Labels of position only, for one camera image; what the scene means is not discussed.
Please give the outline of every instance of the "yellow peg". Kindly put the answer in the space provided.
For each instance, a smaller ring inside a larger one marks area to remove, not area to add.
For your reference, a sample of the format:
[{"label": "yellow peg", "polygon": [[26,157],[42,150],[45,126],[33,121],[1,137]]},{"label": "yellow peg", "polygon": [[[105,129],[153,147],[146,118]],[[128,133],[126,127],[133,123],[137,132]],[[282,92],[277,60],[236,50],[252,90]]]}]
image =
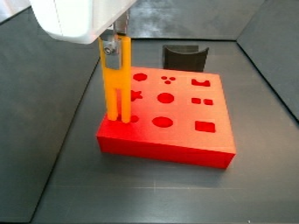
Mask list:
[{"label": "yellow peg", "polygon": [[130,120],[130,38],[116,36],[121,41],[121,67],[110,69],[106,67],[106,55],[104,53],[102,40],[98,38],[98,52],[104,79],[105,99],[106,99],[106,119],[117,119],[117,91],[120,93],[121,122]]}]

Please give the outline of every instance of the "circular hole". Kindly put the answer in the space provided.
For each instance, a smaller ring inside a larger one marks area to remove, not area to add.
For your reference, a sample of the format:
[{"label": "circular hole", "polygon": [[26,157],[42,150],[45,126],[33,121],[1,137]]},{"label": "circular hole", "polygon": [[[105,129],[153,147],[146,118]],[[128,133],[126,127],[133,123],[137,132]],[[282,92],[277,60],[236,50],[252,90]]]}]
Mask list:
[{"label": "circular hole", "polygon": [[160,103],[170,103],[170,102],[173,102],[173,95],[168,94],[168,93],[158,94],[156,98],[157,98],[157,101]]},{"label": "circular hole", "polygon": [[173,120],[164,116],[157,116],[153,120],[153,125],[158,128],[169,128],[173,125]]},{"label": "circular hole", "polygon": [[136,123],[138,121],[138,117],[136,115],[130,116],[130,123]]},{"label": "circular hole", "polygon": [[145,81],[145,79],[146,79],[146,75],[145,75],[144,73],[136,73],[136,74],[133,75],[133,79],[134,79],[136,81]]}]

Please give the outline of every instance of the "red shape sorter block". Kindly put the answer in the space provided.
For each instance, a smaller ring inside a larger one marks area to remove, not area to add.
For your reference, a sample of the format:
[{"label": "red shape sorter block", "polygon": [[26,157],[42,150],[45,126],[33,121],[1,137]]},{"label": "red shape sorter block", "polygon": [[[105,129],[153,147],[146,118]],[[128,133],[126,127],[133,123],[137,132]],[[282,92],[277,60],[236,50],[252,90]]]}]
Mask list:
[{"label": "red shape sorter block", "polygon": [[236,149],[220,77],[132,67],[130,123],[104,117],[97,142],[102,152],[226,168]]}]

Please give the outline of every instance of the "shape hole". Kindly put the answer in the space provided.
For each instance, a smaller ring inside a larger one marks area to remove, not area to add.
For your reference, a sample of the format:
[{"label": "shape hole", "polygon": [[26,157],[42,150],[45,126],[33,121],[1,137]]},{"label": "shape hole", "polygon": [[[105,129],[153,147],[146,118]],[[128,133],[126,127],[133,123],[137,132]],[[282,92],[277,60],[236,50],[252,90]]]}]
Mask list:
[{"label": "shape hole", "polygon": [[153,125],[158,128],[169,128],[173,125],[173,120],[164,116],[157,116],[153,120]]},{"label": "shape hole", "polygon": [[190,84],[193,86],[198,86],[198,87],[205,87],[208,88],[210,86],[210,82],[208,80],[202,81],[202,82],[198,82],[196,81],[194,79],[190,80]]},{"label": "shape hole", "polygon": [[121,115],[117,115],[117,117],[116,117],[116,121],[117,121],[117,122],[121,122]]},{"label": "shape hole", "polygon": [[190,98],[190,103],[201,104],[201,99],[200,98]]},{"label": "shape hole", "polygon": [[138,121],[138,117],[136,115],[130,116],[130,123],[136,123]]},{"label": "shape hole", "polygon": [[146,79],[146,75],[145,75],[144,73],[136,73],[136,74],[133,75],[133,79],[134,79],[136,81],[145,81],[145,79]]},{"label": "shape hole", "polygon": [[170,102],[173,102],[173,95],[168,94],[168,93],[158,94],[156,98],[157,98],[157,101],[160,103],[170,103]]},{"label": "shape hole", "polygon": [[202,102],[205,105],[213,105],[213,101],[210,99],[204,99]]},{"label": "shape hole", "polygon": [[130,102],[133,102],[136,99],[142,99],[141,91],[130,90]]},{"label": "shape hole", "polygon": [[214,133],[216,132],[214,123],[196,121],[194,130]]}]

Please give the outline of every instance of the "gray wall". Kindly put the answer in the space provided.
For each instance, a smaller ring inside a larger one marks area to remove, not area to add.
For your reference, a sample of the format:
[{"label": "gray wall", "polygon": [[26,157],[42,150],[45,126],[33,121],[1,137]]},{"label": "gray wall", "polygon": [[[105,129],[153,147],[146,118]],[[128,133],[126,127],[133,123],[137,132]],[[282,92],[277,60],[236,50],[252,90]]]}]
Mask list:
[{"label": "gray wall", "polygon": [[264,0],[137,0],[132,38],[236,40]]},{"label": "gray wall", "polygon": [[299,119],[299,1],[265,0],[237,43]]},{"label": "gray wall", "polygon": [[31,218],[98,60],[97,42],[49,38],[25,10],[0,25],[0,221]]}]

